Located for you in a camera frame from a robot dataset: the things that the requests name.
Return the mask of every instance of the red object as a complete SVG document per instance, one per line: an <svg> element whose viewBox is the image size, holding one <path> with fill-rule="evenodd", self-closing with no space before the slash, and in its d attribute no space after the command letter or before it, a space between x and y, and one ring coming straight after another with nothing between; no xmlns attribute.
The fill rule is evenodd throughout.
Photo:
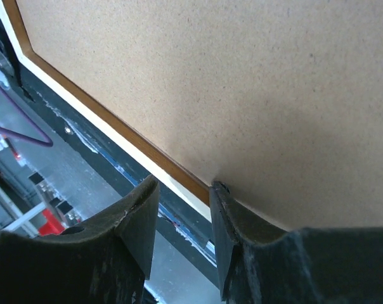
<svg viewBox="0 0 383 304"><path fill-rule="evenodd" d="M46 218L47 222L38 229L41 236L47 236L48 234L61 234L65 230L61 223L59 223L58 219L54 217L52 212L48 209L42 211L42 214Z"/></svg>

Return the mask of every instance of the worn black plastic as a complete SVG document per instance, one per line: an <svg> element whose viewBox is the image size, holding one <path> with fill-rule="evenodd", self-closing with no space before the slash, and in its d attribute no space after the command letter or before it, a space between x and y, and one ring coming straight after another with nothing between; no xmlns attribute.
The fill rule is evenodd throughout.
<svg viewBox="0 0 383 304"><path fill-rule="evenodd" d="M159 183L149 176L62 235L0 232L0 303L141 303L158 203Z"/></svg>
<svg viewBox="0 0 383 304"><path fill-rule="evenodd" d="M220 182L210 204L227 303L383 303L383 228L285 232Z"/></svg>

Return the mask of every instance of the metal bolt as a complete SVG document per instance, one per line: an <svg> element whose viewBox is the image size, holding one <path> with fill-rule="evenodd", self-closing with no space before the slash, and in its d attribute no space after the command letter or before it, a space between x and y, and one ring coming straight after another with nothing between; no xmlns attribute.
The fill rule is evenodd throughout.
<svg viewBox="0 0 383 304"><path fill-rule="evenodd" d="M65 127L65 132L66 132L66 134L69 134L69 135L73 134L73 130L67 126Z"/></svg>

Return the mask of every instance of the machine component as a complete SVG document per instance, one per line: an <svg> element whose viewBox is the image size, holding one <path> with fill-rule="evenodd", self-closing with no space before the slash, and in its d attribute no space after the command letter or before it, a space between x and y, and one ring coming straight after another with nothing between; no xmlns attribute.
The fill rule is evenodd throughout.
<svg viewBox="0 0 383 304"><path fill-rule="evenodd" d="M21 109L18 103L16 103L1 86L0 86L0 94L3 95L3 97L14 107L14 109L17 112L19 112L19 114L21 114L22 117L24 117L27 123L30 124L44 140L42 141L42 140L30 137L30 136L26 136L24 134L21 134L6 128L2 128L2 127L0 127L0 134L6 135L8 137L21 139L23 141L36 144L38 146L49 147L49 148L52 147L53 146L52 139Z"/></svg>
<svg viewBox="0 0 383 304"><path fill-rule="evenodd" d="M141 303L158 203L159 183L149 176L60 236L0 232L0 303Z"/></svg>
<svg viewBox="0 0 383 304"><path fill-rule="evenodd" d="M73 206L67 201L62 201L41 174L35 172L29 179L34 184L38 196L46 204L46 208L51 210L59 222L63 222L67 227L70 227L82 221L82 217L75 211Z"/></svg>
<svg viewBox="0 0 383 304"><path fill-rule="evenodd" d="M210 204L227 303L383 303L383 228L285 232L220 182Z"/></svg>
<svg viewBox="0 0 383 304"><path fill-rule="evenodd" d="M46 208L46 205L44 203L39 203L33 209L29 210L27 213L24 213L21 217L16 219L14 222L12 222L10 225L5 227L3 230L6 231L16 231L18 228L20 228L25 223L29 222L32 218L34 218L36 215L44 211ZM33 236L37 236L38 231L35 229L35 234Z"/></svg>
<svg viewBox="0 0 383 304"><path fill-rule="evenodd" d="M3 24L0 20L0 71L4 74L10 84L16 84L18 87L22 86L20 65L18 58L14 52L13 46L8 39L7 33L4 30ZM30 98L29 93L23 90L25 96Z"/></svg>

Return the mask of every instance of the cable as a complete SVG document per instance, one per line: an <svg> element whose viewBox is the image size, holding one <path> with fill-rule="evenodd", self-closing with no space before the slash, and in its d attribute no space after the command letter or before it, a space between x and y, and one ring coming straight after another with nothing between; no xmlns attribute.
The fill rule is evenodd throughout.
<svg viewBox="0 0 383 304"><path fill-rule="evenodd" d="M18 133L18 132L9 130L9 129L5 129L2 127L0 127L0 134L4 134L4 135L7 135L9 137L21 139L23 141L27 141L27 142L32 143L32 144L36 144L38 146L48 147L48 148L52 147L53 146L52 139L20 108L20 106L14 100L12 100L12 98L1 87L1 85L0 85L0 94L3 95L11 105L14 106L14 108L21 114L21 116L25 117L26 121L28 121L28 123L31 126L33 126L33 128L41 135L41 137L45 141L41 141L39 139L35 139L33 137L26 136L26 135L23 135L21 133Z"/></svg>

